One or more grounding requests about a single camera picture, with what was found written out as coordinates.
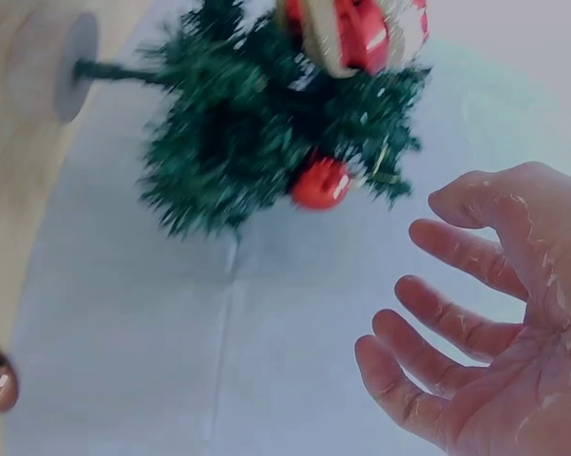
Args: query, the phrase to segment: red christmas bauble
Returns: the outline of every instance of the red christmas bauble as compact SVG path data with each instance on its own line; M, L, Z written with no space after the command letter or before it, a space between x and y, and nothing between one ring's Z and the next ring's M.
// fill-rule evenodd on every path
M315 161L297 180L292 199L306 209L331 209L346 197L351 188L347 164L331 158Z

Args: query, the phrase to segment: white fabric backdrop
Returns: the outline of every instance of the white fabric backdrop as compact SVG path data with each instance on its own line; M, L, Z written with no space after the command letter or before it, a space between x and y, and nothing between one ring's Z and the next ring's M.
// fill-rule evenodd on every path
M561 51L571 27L537 2L522 2L531 21L505 0L438 2L417 115L426 148L405 165L414 197L390 212L360 192L326 214L283 201L253 217L238 247L230 237L166 240L135 186L160 96L104 88L29 265L10 456L439 454L366 395L352 346L375 311L401 309L392 285L407 273L492 318L521 318L518 303L414 249L407 227L429 216L430 191L472 168L542 160L571 172L571 76L556 84L558 66L571 65ZM131 62L182 4L158 0L120 58Z

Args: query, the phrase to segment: wooden surface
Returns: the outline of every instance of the wooden surface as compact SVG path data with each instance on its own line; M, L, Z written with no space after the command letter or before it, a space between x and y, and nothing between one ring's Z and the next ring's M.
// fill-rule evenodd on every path
M12 106L4 84L10 40L31 9L46 5L52 8L76 6L97 12L102 32L101 55L113 56L152 0L28 0L19 5L13 3L0 7L0 347L6 351L29 253L50 189L86 113L83 110L67 127L22 119ZM0 416L0 456L4 454L2 419Z

